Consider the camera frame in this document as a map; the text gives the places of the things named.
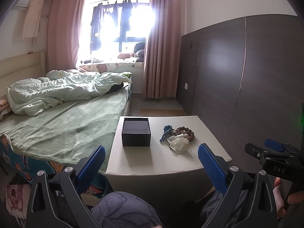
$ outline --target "pink curtain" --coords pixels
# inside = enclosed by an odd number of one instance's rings
[[[144,97],[175,97],[181,48],[181,0],[151,0],[155,15],[145,49]]]
[[[47,25],[47,71],[74,69],[85,0],[52,0]]]

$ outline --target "pillow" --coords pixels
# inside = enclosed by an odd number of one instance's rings
[[[140,56],[138,58],[136,58],[136,63],[143,63],[144,62],[144,57],[143,56]]]
[[[79,70],[77,70],[77,69],[68,69],[68,70],[66,70],[68,73],[73,73],[73,74],[79,74],[80,73],[80,71]]]
[[[118,58],[119,59],[126,59],[126,58],[131,58],[132,54],[131,53],[119,53]]]
[[[135,57],[140,57],[140,56],[143,57],[144,54],[145,54],[145,50],[143,49],[143,50],[139,50],[138,52],[136,52],[134,56]]]
[[[139,50],[144,50],[145,49],[145,45],[146,45],[145,42],[139,42],[139,43],[137,43],[135,45],[135,47],[134,47],[134,53],[136,53]]]

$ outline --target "human hand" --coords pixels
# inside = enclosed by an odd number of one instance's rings
[[[286,210],[284,209],[284,200],[282,198],[282,193],[281,193],[281,178],[276,177],[275,179],[275,188],[273,189],[273,195],[275,197],[275,205],[277,207],[277,215],[278,218],[282,218],[286,214]]]
[[[273,194],[275,196],[276,206],[277,206],[277,213],[278,217],[284,217],[286,210],[284,209],[284,200],[282,199],[282,194],[280,190],[281,185],[281,178],[276,177],[275,179],[275,188],[273,189]],[[288,204],[301,204],[304,200],[304,191],[299,191],[294,194],[288,196],[287,202]]]

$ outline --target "cushion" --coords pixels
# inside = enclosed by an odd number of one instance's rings
[[[131,53],[119,53],[118,58],[119,59],[126,59],[126,58],[131,58],[132,54]]]
[[[143,63],[144,62],[144,57],[143,56],[140,56],[138,58],[136,58],[136,63]]]
[[[144,50],[145,49],[145,45],[146,45],[145,42],[139,42],[139,43],[137,43],[135,45],[135,47],[134,47],[134,53],[136,53],[139,50]]]
[[[140,57],[140,56],[144,56],[144,54],[145,54],[145,50],[143,49],[143,50],[139,50],[138,52],[136,52],[134,54],[134,56],[135,57]]]

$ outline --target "window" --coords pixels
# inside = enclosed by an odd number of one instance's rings
[[[99,38],[101,41],[101,48],[90,51],[91,44],[91,21],[93,9],[99,3],[104,6],[109,5],[106,10],[113,12],[111,4],[117,1],[118,8],[118,27],[115,26],[112,17],[105,13],[102,21]],[[82,34],[80,40],[80,49],[78,60],[89,59],[95,57],[97,59],[108,59],[117,57],[118,52],[133,52],[134,46],[137,42],[145,41],[149,35],[150,29],[153,25],[153,14],[149,7],[150,0],[138,0],[138,6],[132,9],[130,17],[130,30],[127,31],[127,42],[122,42],[120,39],[120,19],[122,14],[122,2],[124,0],[86,0],[83,18],[82,18]]]

